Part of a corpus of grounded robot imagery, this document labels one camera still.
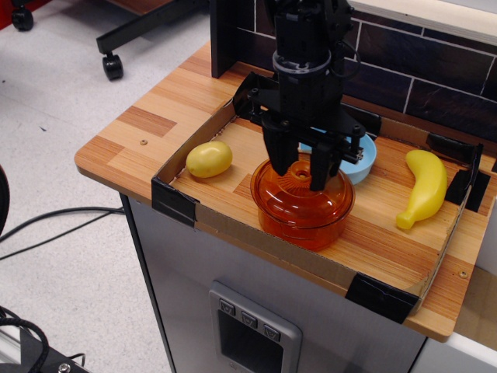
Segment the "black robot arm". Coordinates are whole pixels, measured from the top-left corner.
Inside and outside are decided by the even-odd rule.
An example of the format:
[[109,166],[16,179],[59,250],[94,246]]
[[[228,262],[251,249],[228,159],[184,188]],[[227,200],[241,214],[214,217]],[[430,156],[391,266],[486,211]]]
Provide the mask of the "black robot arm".
[[262,127],[273,170],[280,176],[311,148],[311,190],[324,190],[342,161],[356,163],[366,130],[342,107],[345,35],[353,7],[346,1],[268,1],[276,50],[273,89],[252,88],[251,122]]

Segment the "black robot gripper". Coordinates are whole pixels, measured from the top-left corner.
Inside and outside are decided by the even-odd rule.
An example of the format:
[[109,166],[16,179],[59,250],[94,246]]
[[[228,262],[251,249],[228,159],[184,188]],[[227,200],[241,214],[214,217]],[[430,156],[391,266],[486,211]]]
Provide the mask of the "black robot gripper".
[[[358,152],[357,138],[365,135],[364,127],[342,108],[342,80],[333,65],[331,51],[299,61],[280,52],[273,53],[277,80],[269,89],[252,89],[253,117],[262,125],[263,139],[273,170],[286,174],[298,160],[301,141],[314,142],[315,128],[353,139],[351,151]],[[311,150],[310,190],[325,189],[342,161],[336,146],[319,142]]]

